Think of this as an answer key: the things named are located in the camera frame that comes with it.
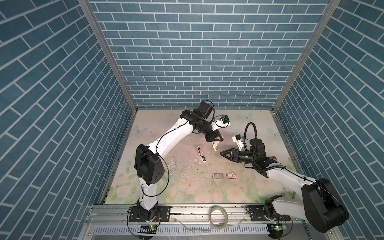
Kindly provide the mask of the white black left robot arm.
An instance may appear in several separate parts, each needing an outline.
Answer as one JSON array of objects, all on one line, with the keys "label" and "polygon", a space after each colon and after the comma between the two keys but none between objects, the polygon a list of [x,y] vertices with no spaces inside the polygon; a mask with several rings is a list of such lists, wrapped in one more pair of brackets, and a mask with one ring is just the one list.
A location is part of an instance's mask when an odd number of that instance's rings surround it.
[{"label": "white black left robot arm", "polygon": [[141,183],[142,195],[138,201],[141,209],[145,211],[156,209],[157,183],[165,173],[164,157],[184,137],[196,130],[205,136],[208,143],[223,141],[219,129],[228,127],[230,120],[227,115],[221,115],[213,116],[209,121],[208,117],[214,111],[213,103],[204,100],[196,109],[183,111],[174,126],[160,138],[147,146],[141,144],[137,147],[134,167]]}]

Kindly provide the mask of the red staple box sleeve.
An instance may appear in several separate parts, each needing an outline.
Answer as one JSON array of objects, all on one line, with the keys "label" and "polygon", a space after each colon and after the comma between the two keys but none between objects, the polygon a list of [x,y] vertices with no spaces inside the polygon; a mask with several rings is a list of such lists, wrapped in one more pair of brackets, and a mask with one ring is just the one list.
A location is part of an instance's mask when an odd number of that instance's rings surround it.
[{"label": "red staple box sleeve", "polygon": [[237,177],[236,177],[236,174],[235,174],[235,173],[226,173],[226,178],[227,178],[228,180],[234,180],[234,179],[236,179]]}]

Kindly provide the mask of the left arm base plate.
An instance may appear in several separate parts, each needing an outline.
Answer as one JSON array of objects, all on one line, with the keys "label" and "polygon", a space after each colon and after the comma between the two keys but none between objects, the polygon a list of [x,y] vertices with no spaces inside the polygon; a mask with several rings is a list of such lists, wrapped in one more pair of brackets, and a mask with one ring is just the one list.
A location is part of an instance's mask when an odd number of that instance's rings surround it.
[{"label": "left arm base plate", "polygon": [[140,204],[134,205],[130,209],[129,222],[132,223],[144,223],[153,222],[155,218],[157,221],[169,222],[171,214],[171,206],[159,206],[155,205],[150,210],[144,209]]}]

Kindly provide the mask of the cardboard staple tray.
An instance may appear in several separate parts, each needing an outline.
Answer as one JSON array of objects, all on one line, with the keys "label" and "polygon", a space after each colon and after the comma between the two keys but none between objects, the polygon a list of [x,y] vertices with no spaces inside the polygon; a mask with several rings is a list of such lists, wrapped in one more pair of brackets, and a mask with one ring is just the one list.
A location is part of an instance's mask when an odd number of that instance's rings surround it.
[{"label": "cardboard staple tray", "polygon": [[223,179],[224,175],[223,173],[213,173],[212,174],[212,179],[218,180],[218,179]]}]

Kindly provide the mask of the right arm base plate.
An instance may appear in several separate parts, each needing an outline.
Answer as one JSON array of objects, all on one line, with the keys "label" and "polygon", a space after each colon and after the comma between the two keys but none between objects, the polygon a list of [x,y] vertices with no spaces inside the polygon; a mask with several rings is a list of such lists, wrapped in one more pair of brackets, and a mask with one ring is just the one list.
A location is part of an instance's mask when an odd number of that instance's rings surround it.
[{"label": "right arm base plate", "polygon": [[249,214],[252,222],[282,221],[285,223],[291,220],[290,216],[279,215],[272,207],[263,204],[246,205],[245,210]]}]

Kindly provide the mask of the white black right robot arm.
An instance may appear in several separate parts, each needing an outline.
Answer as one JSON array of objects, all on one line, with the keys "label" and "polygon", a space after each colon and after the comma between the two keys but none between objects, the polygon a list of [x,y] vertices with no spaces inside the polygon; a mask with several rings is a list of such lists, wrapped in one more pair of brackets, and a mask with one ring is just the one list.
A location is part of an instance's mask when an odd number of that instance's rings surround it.
[{"label": "white black right robot arm", "polygon": [[327,179],[314,179],[299,174],[267,156],[265,145],[257,135],[257,127],[250,122],[255,136],[235,136],[235,142],[243,144],[238,148],[222,151],[220,155],[234,163],[243,163],[245,168],[255,170],[267,179],[277,181],[299,195],[299,199],[287,199],[275,195],[265,200],[265,217],[273,221],[279,216],[291,216],[308,221],[320,233],[344,224],[349,212],[334,185]]}]

